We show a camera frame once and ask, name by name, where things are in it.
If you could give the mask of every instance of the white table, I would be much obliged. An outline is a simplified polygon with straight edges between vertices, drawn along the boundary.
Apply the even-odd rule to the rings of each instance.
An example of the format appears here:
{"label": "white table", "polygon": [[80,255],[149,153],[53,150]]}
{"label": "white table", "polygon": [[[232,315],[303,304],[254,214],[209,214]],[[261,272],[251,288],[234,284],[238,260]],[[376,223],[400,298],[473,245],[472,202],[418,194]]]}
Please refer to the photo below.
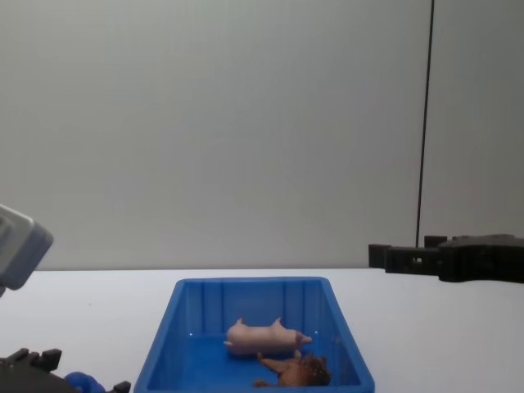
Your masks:
{"label": "white table", "polygon": [[376,392],[524,389],[524,285],[375,269],[36,272],[0,299],[0,350],[63,350],[58,375],[134,383],[181,278],[328,278]]}

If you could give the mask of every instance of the blue object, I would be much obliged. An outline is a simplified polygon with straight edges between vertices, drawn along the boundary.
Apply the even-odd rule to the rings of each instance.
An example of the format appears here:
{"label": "blue object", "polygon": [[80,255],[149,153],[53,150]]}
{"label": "blue object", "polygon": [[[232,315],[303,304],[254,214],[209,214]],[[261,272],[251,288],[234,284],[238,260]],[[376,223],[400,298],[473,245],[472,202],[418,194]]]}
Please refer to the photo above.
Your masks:
{"label": "blue object", "polygon": [[79,391],[79,393],[106,393],[104,386],[100,385],[97,380],[88,374],[71,373],[64,378],[70,385]]}
{"label": "blue object", "polygon": [[288,391],[254,388],[254,380],[276,383],[277,376],[255,359],[239,359],[227,352],[225,333],[240,317],[250,326],[268,326],[281,317],[284,327],[313,337],[304,352],[327,357],[331,385],[293,391],[374,392],[373,378],[326,278],[179,281],[134,392]]}

